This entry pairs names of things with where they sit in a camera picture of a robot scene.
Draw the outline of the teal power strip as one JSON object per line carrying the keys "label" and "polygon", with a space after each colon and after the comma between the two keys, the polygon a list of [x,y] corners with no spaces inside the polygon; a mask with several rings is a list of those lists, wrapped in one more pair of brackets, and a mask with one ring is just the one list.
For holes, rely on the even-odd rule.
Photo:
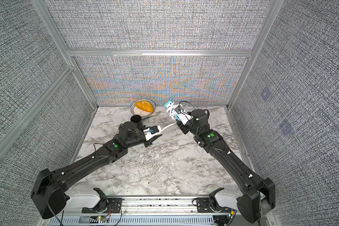
{"label": "teal power strip", "polygon": [[180,104],[176,105],[172,101],[168,101],[164,106],[166,108],[166,112],[173,120],[180,121],[177,116],[179,110],[181,110]]}

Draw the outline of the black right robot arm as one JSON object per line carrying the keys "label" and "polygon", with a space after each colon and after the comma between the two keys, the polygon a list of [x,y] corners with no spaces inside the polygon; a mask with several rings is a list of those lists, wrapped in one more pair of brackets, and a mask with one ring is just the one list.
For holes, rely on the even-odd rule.
{"label": "black right robot arm", "polygon": [[224,138],[210,128],[209,116],[207,109],[195,109],[190,113],[180,110],[177,125],[184,134],[193,134],[196,143],[224,167],[241,191],[236,195],[218,188],[210,193],[211,210],[237,210],[248,222],[255,223],[276,207],[275,184],[270,178],[263,179],[255,173],[231,150]]}

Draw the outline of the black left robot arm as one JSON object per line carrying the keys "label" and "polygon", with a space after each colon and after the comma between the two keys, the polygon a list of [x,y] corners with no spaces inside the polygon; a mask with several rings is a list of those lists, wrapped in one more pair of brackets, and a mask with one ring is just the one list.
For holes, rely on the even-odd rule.
{"label": "black left robot arm", "polygon": [[160,126],[145,127],[141,123],[127,121],[119,126],[119,132],[95,152],[54,171],[39,172],[31,191],[31,199],[43,219],[60,213],[71,200],[69,188],[97,169],[114,163],[127,154],[130,147],[151,145],[162,134]]}

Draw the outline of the black cup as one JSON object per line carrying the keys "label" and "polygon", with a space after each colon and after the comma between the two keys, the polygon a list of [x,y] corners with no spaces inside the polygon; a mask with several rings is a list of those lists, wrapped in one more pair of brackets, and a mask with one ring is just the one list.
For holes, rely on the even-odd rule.
{"label": "black cup", "polygon": [[140,115],[133,115],[131,117],[131,122],[135,123],[137,129],[141,131],[145,129],[145,126],[142,122],[142,117]]}

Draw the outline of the patterned white bowl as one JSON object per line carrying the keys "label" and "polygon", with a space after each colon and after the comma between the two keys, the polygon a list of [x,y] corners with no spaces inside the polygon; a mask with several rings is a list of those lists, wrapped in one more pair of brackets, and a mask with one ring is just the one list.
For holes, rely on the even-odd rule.
{"label": "patterned white bowl", "polygon": [[147,99],[136,101],[131,106],[131,113],[141,117],[148,117],[154,113],[156,109],[155,103]]}

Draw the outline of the orange food piece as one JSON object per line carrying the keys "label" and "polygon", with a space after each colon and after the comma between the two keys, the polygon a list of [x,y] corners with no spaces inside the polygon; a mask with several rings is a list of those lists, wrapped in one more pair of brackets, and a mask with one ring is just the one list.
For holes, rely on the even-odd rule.
{"label": "orange food piece", "polygon": [[148,113],[152,113],[153,112],[153,106],[149,101],[146,100],[140,100],[135,102],[135,107],[138,108],[141,111],[145,111]]}

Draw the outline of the green handled fork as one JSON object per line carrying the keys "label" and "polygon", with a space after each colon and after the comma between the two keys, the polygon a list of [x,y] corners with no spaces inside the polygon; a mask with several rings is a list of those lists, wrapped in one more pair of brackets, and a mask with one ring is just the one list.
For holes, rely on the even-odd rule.
{"label": "green handled fork", "polygon": [[150,119],[150,118],[154,118],[154,117],[158,116],[160,113],[161,113],[161,112],[157,112],[157,113],[155,113],[155,114],[151,114],[150,116],[147,116],[147,117],[145,117],[145,118],[142,118],[142,120],[144,121],[144,120],[147,120],[147,119]]}

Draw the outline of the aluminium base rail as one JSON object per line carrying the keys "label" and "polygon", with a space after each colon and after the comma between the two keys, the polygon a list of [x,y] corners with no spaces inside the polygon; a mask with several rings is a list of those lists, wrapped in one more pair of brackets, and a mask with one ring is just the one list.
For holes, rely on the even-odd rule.
{"label": "aluminium base rail", "polygon": [[208,195],[110,196],[103,213],[81,208],[40,220],[40,226],[228,226],[238,214],[214,210]]}

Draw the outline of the aluminium enclosure frame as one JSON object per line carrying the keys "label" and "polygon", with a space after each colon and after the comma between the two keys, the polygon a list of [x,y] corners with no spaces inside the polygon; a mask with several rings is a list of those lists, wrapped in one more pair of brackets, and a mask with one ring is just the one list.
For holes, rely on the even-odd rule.
{"label": "aluminium enclosure frame", "polygon": [[238,191],[183,134],[164,103],[209,108],[236,150],[228,111],[255,58],[274,1],[0,1],[0,203],[29,201],[37,174],[98,149],[155,102],[151,146],[75,184],[108,195]]}

